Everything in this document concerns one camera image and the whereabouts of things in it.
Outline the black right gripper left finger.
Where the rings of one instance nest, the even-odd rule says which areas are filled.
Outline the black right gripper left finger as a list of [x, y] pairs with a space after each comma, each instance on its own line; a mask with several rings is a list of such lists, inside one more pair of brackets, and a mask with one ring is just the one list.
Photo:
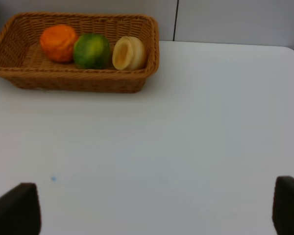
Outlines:
[[35, 183], [20, 183], [0, 197], [0, 235], [38, 235], [41, 210]]

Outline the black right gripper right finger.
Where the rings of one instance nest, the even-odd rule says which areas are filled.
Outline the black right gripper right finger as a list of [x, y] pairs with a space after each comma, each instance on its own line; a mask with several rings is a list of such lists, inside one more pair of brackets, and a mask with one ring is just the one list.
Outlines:
[[278, 235], [294, 235], [294, 178], [291, 176], [276, 179], [272, 221]]

